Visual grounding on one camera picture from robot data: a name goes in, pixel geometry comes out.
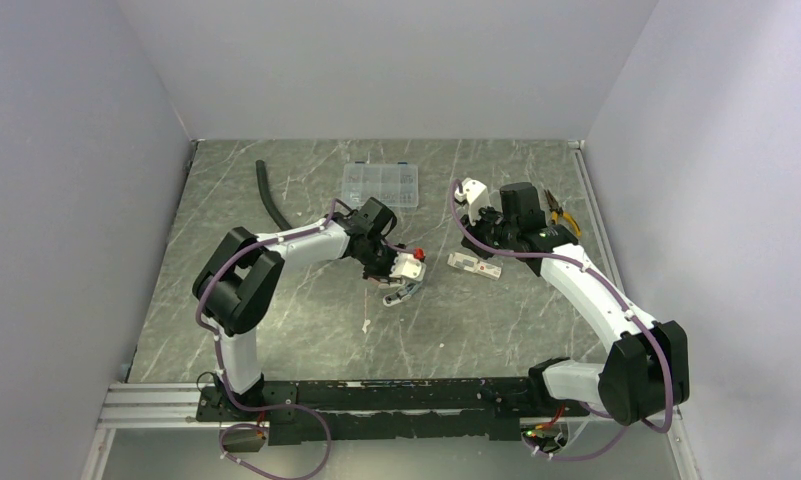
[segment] robotic arm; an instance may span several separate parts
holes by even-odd
[[[200,298],[212,277],[237,252],[256,243],[264,246],[244,255],[211,291],[204,315],[217,330],[227,378],[243,405],[263,404],[264,375],[256,355],[256,328],[267,313],[281,275],[314,262],[352,257],[364,267],[363,278],[382,287],[400,287],[383,298],[386,306],[406,300],[423,281],[422,250],[408,253],[385,240],[397,224],[394,213],[376,199],[346,215],[333,213],[312,225],[273,234],[254,235],[243,227],[231,230],[203,267],[193,286]],[[236,266],[249,269],[242,277]]]
[[[594,267],[567,228],[547,225],[535,187],[529,183],[502,187],[502,212],[489,203],[487,187],[473,179],[465,179],[462,188],[453,196],[457,203],[468,205],[467,215],[460,219],[466,233],[462,245],[480,257],[490,258],[492,249],[506,249],[518,253],[552,254],[549,257],[570,258],[582,264],[579,268],[555,258],[521,259],[533,273],[547,280],[577,308],[607,353],[605,364],[555,358],[531,368],[530,381],[534,382],[541,397],[602,405],[622,425],[630,425],[663,411],[665,382],[657,353],[631,321],[635,315],[651,327],[650,332],[668,361],[673,403],[688,399],[688,354],[683,329],[674,321],[660,323],[636,306]],[[468,234],[488,248],[476,245],[467,238]],[[592,275],[586,274],[589,269],[593,270]],[[627,311],[621,310],[619,299],[626,302]]]

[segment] transparent compartment box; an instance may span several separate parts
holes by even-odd
[[[418,166],[408,163],[344,165],[341,200],[353,208],[374,197],[401,210],[418,207]]]

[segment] pliers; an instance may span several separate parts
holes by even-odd
[[[571,216],[570,213],[566,212],[565,209],[559,205],[559,202],[556,200],[556,197],[550,193],[550,190],[544,189],[544,198],[547,199],[547,206],[550,207],[550,221],[555,225],[559,223],[559,217],[564,218],[568,223],[571,224],[571,227],[574,229],[574,234],[576,236],[582,235],[582,230],[580,230],[580,226],[574,217]]]

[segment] marble tabletop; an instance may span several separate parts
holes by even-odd
[[[488,184],[497,207],[501,185],[530,181],[539,191],[551,189],[580,222],[588,254],[608,273],[567,142],[203,141],[173,222],[130,382],[193,381],[213,368],[211,338],[194,323],[191,285],[231,228],[277,231],[259,200],[257,159],[267,162],[272,194],[294,226],[326,214],[330,199],[341,192],[345,163],[418,165],[419,206],[398,212],[390,239],[427,253],[424,288],[391,308],[382,305],[382,292],[361,279],[355,260],[286,272],[258,330],[266,378],[513,376],[554,356],[604,360],[588,324],[526,265],[493,258],[489,262],[503,274],[491,280],[446,263],[450,252],[470,253],[459,244],[446,191],[452,178],[472,177]]]

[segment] curved black tube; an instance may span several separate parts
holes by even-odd
[[[291,230],[291,224],[282,216],[282,213],[276,208],[273,203],[273,197],[270,196],[270,184],[267,178],[267,166],[264,160],[256,160],[256,181],[259,184],[259,196],[262,197],[262,205],[265,206],[273,223],[279,227],[280,230]]]

